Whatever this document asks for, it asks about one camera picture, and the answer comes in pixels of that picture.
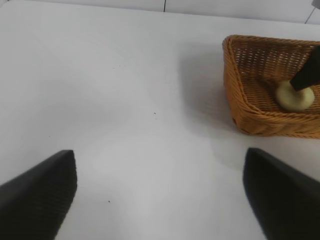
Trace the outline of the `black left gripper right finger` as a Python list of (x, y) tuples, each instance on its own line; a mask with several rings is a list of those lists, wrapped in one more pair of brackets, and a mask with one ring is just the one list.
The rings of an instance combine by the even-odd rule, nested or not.
[(242, 182), (268, 240), (320, 238), (320, 183), (259, 148), (245, 155)]

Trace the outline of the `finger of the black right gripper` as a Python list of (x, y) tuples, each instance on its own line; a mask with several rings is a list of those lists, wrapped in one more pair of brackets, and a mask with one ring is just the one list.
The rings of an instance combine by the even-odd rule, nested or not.
[(320, 84), (320, 47), (316, 46), (303, 67), (289, 81), (295, 91), (300, 91)]

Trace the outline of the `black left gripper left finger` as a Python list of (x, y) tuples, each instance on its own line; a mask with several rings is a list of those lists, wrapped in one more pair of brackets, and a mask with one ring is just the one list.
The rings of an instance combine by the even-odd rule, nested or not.
[(0, 186), (0, 238), (53, 240), (77, 191), (72, 150), (61, 150)]

